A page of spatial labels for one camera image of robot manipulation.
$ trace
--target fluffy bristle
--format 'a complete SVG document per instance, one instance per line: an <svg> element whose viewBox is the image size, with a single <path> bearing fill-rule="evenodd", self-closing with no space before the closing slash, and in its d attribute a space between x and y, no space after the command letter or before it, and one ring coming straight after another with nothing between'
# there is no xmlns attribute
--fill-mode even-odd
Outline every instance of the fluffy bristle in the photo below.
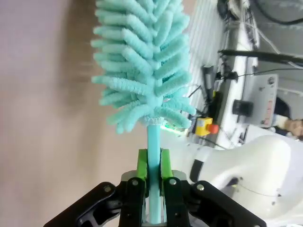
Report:
<svg viewBox="0 0 303 227"><path fill-rule="evenodd" d="M180 110L195 114L181 87L187 73L188 38L182 34L189 18L180 0L98 0L96 16L102 24L91 42L94 59L105 75L92 82L105 84L101 105L121 107L109 117L117 132L131 131L138 120L162 119L187 128Z"/></svg>

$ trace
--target person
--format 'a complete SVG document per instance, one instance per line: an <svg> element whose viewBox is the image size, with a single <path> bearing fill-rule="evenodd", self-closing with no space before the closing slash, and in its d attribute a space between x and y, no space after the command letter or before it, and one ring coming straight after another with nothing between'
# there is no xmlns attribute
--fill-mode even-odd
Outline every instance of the person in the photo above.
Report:
<svg viewBox="0 0 303 227"><path fill-rule="evenodd" d="M276 98L273 124L271 131L288 137L295 137L303 140L303 119L292 120L290 108L281 98Z"/></svg>

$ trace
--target gray wall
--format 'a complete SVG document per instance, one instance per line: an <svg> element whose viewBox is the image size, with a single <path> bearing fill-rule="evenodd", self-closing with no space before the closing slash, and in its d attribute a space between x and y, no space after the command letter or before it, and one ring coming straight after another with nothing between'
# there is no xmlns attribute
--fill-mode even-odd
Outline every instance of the gray wall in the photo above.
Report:
<svg viewBox="0 0 303 227"><path fill-rule="evenodd" d="M302 0L264 0L261 1L266 11L275 18L288 21L303 17ZM296 26L281 26L263 17L254 8L256 20L263 33L277 46L279 51L303 56L303 24ZM272 48L261 41L261 51L273 52ZM260 70L274 68L292 68L290 65L260 63ZM279 88L303 92L303 71L285 70L277 71L279 74ZM303 97L292 92L278 91L278 96L284 99L291 107L292 118L303 118Z"/></svg>

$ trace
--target screw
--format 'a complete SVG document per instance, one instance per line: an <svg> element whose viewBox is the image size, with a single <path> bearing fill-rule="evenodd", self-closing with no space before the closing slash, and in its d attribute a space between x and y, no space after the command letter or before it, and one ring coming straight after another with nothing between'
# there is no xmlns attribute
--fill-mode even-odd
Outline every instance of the screw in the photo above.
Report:
<svg viewBox="0 0 303 227"><path fill-rule="evenodd" d="M197 185L197 189L198 189L199 191L203 191L203 190L204 190L204 186L201 185L201 184L198 184L198 185Z"/></svg>
<svg viewBox="0 0 303 227"><path fill-rule="evenodd" d="M169 180L169 183L170 183L171 185L175 185L175 184L177 183L177 181L176 181L175 179L170 179L170 180Z"/></svg>
<svg viewBox="0 0 303 227"><path fill-rule="evenodd" d="M138 181L137 180L133 180L133 186L137 186L138 185Z"/></svg>
<svg viewBox="0 0 303 227"><path fill-rule="evenodd" d="M105 192L110 192L112 189L109 186L104 187Z"/></svg>

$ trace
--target white ribbed panel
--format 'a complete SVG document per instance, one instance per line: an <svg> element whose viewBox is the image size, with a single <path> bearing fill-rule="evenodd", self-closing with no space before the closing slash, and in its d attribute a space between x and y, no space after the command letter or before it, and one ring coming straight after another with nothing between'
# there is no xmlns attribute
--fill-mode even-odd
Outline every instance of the white ribbed panel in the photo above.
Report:
<svg viewBox="0 0 303 227"><path fill-rule="evenodd" d="M223 35L223 22L217 13L217 0L196 1L188 33L190 42L189 72L193 78L187 96L197 88L197 85L203 84L201 73L203 65L217 67L217 52L220 49ZM204 96L201 91L197 91L191 96L191 104L199 110L203 109Z"/></svg>

